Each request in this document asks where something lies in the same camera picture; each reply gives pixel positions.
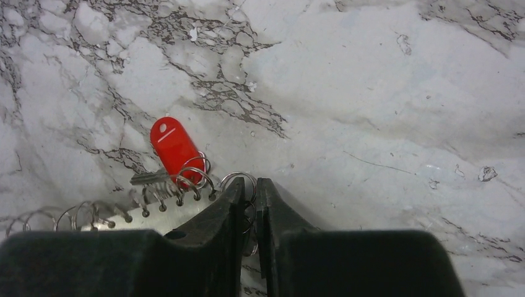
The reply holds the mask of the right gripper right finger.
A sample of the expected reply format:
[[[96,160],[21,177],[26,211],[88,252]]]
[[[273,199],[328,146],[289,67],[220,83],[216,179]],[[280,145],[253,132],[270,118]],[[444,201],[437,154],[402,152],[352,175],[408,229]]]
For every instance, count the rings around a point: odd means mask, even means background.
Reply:
[[[436,237],[418,230],[323,231],[269,178],[256,185],[256,237],[269,296],[463,296]]]

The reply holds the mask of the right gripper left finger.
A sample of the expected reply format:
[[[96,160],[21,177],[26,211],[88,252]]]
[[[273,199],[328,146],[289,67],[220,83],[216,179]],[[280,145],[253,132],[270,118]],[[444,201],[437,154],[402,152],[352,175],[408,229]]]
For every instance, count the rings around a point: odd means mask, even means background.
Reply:
[[[31,231],[1,244],[2,296],[238,296],[245,182],[179,227]]]

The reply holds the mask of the silver spiral keyring holder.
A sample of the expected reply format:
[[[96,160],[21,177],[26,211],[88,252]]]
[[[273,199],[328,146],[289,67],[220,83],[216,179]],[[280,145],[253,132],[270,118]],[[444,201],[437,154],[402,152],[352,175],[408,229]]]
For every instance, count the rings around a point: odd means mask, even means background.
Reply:
[[[253,175],[234,171],[223,178],[212,172],[204,152],[205,169],[183,168],[164,182],[118,189],[114,197],[101,192],[80,198],[56,197],[39,190],[24,190],[11,202],[1,200],[1,241],[32,231],[117,231],[152,229],[165,235],[194,218],[223,196],[235,178],[248,187],[244,206],[243,255],[258,251],[255,240],[255,190]]]

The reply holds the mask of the red oval key tag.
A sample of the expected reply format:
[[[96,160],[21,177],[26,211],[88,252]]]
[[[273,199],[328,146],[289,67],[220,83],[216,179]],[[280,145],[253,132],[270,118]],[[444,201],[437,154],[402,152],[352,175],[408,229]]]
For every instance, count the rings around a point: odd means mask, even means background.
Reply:
[[[175,118],[165,116],[156,120],[150,130],[150,142],[173,182],[183,168],[205,169],[205,160]]]

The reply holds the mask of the black head silver key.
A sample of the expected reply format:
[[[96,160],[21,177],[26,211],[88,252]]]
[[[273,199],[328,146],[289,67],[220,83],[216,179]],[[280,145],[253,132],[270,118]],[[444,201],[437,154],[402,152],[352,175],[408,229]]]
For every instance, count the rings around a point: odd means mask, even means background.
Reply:
[[[136,173],[130,179],[132,186],[148,185],[154,183],[161,183],[170,178],[170,175],[165,169],[160,169],[155,172]]]

